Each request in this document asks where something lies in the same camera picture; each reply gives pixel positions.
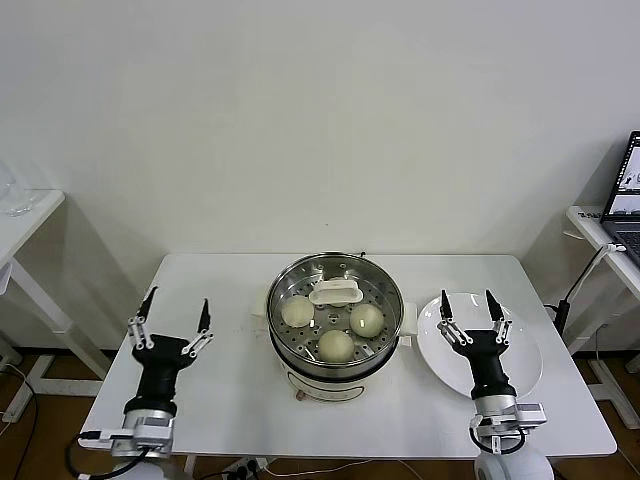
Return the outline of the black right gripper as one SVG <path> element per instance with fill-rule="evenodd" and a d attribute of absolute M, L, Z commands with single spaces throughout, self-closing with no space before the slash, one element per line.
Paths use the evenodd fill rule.
<path fill-rule="evenodd" d="M 462 330 L 454 320 L 444 289 L 440 296 L 438 329 L 452 349 L 469 362 L 474 381 L 470 392 L 472 399 L 512 395 L 512 385 L 503 371 L 500 356 L 510 345 L 513 322 L 505 317 L 501 304 L 490 290 L 486 290 L 485 295 L 493 330 Z"/>

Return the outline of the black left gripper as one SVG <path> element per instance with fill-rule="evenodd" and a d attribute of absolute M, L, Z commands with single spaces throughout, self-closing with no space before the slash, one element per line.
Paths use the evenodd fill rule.
<path fill-rule="evenodd" d="M 204 299 L 196 336 L 185 339 L 156 335 L 147 327 L 147 316 L 158 289 L 150 289 L 136 314 L 127 323 L 133 358 L 142 366 L 136 395 L 141 398 L 173 399 L 181 370 L 195 362 L 199 352 L 213 339 L 209 300 Z"/>

